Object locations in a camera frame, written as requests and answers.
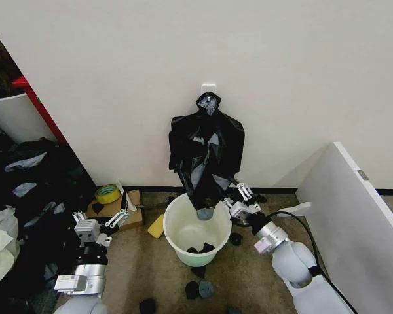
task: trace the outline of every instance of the plastic bucket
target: plastic bucket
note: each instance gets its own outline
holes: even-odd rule
[[[210,220],[201,221],[196,213],[188,195],[182,194],[170,203],[163,218],[166,239],[179,259],[192,267],[211,262],[231,233],[230,214],[221,202],[215,207]],[[190,247],[202,250],[205,242],[215,249],[202,254],[187,252]]]

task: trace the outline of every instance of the yellow tape roll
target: yellow tape roll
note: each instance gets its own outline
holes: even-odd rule
[[[115,184],[105,185],[94,193],[96,201],[104,205],[116,201],[120,196],[121,192],[119,192],[119,189]]]

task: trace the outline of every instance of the white wall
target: white wall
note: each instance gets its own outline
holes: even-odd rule
[[[179,186],[170,119],[216,82],[250,185],[338,140],[393,188],[393,0],[0,0],[0,39],[97,184]]]

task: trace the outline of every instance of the white partition panel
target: white partition panel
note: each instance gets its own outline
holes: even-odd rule
[[[393,313],[393,213],[340,142],[297,190],[333,282],[359,313]]]

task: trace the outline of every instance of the cardboard piece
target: cardboard piece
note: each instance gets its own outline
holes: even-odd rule
[[[131,199],[133,205],[138,206],[140,204],[140,191],[133,190],[129,191],[128,197]],[[93,204],[96,204],[97,201],[92,201],[89,206],[87,207],[86,216],[88,218],[94,217],[112,217],[116,213],[121,210],[121,201],[122,198],[118,198],[116,201],[106,204],[103,206],[103,209],[96,214],[92,208]],[[137,211],[128,211],[130,213],[130,218],[124,222],[124,224],[119,228],[119,231],[135,228],[138,226],[143,226],[143,213],[141,208],[137,208]]]

